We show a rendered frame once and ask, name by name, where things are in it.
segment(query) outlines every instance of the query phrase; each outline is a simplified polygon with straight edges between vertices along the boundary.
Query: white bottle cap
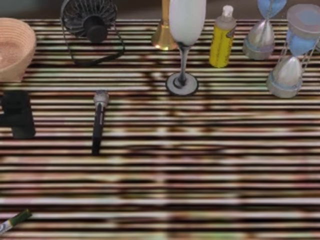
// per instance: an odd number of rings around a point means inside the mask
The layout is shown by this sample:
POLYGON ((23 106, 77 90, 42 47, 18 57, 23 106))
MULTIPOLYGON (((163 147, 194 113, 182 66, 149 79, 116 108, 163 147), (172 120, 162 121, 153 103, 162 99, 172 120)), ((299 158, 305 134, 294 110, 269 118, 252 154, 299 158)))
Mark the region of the white bottle cap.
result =
POLYGON ((222 15, 226 18, 232 18, 233 16, 233 13, 234 13, 234 7, 233 6, 230 6, 230 5, 225 5, 223 7, 223 13, 222 15))

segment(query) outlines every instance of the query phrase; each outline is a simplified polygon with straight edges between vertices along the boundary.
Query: striped tablecloth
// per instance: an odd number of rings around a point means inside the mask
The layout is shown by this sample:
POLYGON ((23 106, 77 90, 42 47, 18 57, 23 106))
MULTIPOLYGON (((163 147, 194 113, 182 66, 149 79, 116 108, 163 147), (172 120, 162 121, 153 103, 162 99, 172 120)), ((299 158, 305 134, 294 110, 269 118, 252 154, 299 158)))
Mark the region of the striped tablecloth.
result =
MULTIPOLYGON (((97 67, 73 65, 58 20, 27 21, 37 52, 23 83, 37 135, 0 129, 0 220, 33 217, 6 240, 320 239, 320 56, 303 88, 279 99, 266 88, 287 22, 273 21, 276 50, 252 61, 242 44, 256 20, 238 22, 230 65, 208 64, 214 22, 188 58, 192 97, 169 96, 180 56, 151 45, 156 20, 120 20, 127 52, 97 67), (94 91, 107 89, 101 157, 92 157, 94 91)), ((78 58, 119 47, 74 40, 78 58)))

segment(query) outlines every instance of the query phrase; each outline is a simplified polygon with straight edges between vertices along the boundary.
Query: microphone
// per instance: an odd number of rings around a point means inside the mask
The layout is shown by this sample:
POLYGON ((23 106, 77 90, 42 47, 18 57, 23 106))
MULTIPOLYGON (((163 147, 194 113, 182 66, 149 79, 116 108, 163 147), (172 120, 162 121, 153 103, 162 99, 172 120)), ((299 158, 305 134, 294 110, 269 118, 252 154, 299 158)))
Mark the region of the microphone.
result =
POLYGON ((92 136, 92 155, 98 156, 100 154, 100 146, 102 141, 104 122, 105 122, 105 108, 109 103, 109 95, 107 91, 97 91, 94 96, 95 116, 92 136))

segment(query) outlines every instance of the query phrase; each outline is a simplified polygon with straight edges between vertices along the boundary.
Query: black desk fan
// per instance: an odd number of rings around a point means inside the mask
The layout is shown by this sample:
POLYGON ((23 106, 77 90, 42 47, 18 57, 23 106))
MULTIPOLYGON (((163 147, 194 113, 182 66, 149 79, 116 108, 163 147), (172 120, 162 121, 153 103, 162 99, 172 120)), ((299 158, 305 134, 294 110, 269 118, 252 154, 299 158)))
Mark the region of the black desk fan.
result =
POLYGON ((76 65, 95 66, 102 62, 115 60, 125 53, 125 43, 116 28, 117 12, 117 6, 112 0, 64 0, 60 13, 62 32, 68 51, 76 65), (122 50, 91 61, 75 59, 68 44, 65 29, 76 38, 86 38, 91 43, 98 44, 107 39, 108 29, 112 26, 120 39, 122 50))

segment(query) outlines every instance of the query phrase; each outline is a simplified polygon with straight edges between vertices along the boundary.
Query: fan motor hub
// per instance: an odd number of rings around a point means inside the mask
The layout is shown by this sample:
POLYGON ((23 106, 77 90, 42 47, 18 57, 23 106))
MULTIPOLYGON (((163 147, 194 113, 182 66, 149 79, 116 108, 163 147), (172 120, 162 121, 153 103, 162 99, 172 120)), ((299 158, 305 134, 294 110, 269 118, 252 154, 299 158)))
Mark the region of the fan motor hub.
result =
POLYGON ((84 21, 83 26, 86 37, 90 42, 101 43, 106 40, 108 36, 108 29, 101 17, 90 16, 84 21))

